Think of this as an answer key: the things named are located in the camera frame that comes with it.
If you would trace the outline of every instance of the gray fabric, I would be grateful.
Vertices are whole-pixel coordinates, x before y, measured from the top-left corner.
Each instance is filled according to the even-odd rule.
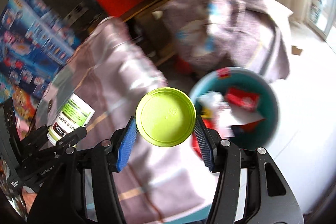
[[[288,76],[283,36],[264,0],[173,0],[163,12],[164,23],[177,38],[179,56],[196,70],[232,63],[268,81]],[[273,32],[270,41],[261,38],[264,25]]]

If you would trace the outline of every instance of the clutter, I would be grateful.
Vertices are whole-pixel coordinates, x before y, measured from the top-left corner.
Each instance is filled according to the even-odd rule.
[[[171,147],[183,143],[191,135],[196,110],[182,91],[158,88],[141,99],[135,118],[145,140],[156,146]]]
[[[48,140],[56,145],[57,141],[78,127],[86,127],[95,110],[76,94],[70,96],[57,115],[56,121],[48,129]]]
[[[141,34],[143,39],[147,41],[147,45],[150,44],[149,46],[152,48],[152,51],[155,50],[156,54],[154,57],[147,56],[151,58],[156,66],[161,65],[176,54],[174,45],[175,38],[160,18],[162,15],[160,8],[164,3],[166,3],[166,1],[161,0],[135,15],[134,24],[132,23],[133,21],[127,22],[132,38],[136,37],[135,33]],[[151,52],[149,49],[147,51],[142,43],[137,43],[137,45],[139,45],[146,54]],[[181,70],[178,71],[188,73],[188,68],[181,68]]]
[[[9,0],[0,18],[0,72],[41,98],[80,41],[43,0]]]
[[[231,111],[225,117],[225,122],[234,133],[230,141],[243,149],[254,150],[258,147],[268,145],[277,130],[278,124],[278,103],[275,94],[269,84],[260,75],[237,67],[228,67],[225,70],[213,71],[204,76],[191,90],[189,96],[194,102],[197,114],[206,114],[209,117],[209,110],[205,110],[198,102],[198,98],[210,90],[221,93],[224,97],[232,87],[253,92],[259,95],[257,111],[250,112],[229,104]]]
[[[29,129],[39,101],[12,84],[4,75],[0,74],[0,102],[2,103],[10,97],[13,98],[16,117],[24,121]],[[22,123],[19,123],[18,128],[21,129],[20,132],[27,130],[26,125]]]
[[[229,138],[235,136],[231,126],[244,126],[240,133],[251,132],[258,122],[264,120],[256,111],[259,97],[256,93],[230,87],[225,97],[220,92],[209,91],[198,101],[203,106],[201,113],[206,113],[201,114],[206,127],[217,130],[222,138]]]

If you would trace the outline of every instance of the plastic bag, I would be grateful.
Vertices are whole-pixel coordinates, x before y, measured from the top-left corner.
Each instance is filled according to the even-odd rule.
[[[227,125],[227,118],[231,116],[231,108],[220,92],[209,91],[198,98],[199,103],[211,111],[211,121],[214,129],[222,139],[234,137],[234,134]]]

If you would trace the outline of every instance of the white floor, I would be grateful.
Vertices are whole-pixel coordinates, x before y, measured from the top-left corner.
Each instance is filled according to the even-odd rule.
[[[274,142],[266,148],[307,214],[336,179],[336,54],[308,27],[292,24],[291,31],[292,45],[303,52],[290,54],[289,77],[272,84],[280,122]],[[170,86],[186,93],[195,84],[172,71],[171,63],[159,69]],[[242,170],[236,219],[244,210],[244,179]]]

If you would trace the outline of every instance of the teal bowl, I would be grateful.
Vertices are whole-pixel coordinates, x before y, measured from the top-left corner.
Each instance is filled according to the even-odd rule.
[[[221,92],[223,95],[231,87],[237,87],[249,92],[260,94],[257,110],[265,120],[261,121],[251,133],[244,133],[230,138],[234,144],[243,149],[255,150],[258,147],[268,147],[272,141],[279,119],[278,101],[269,84],[260,75],[244,68],[230,67],[230,75],[220,79],[217,71],[213,71],[192,88],[189,97],[196,107],[197,114],[201,112],[201,105],[197,98],[210,90]]]

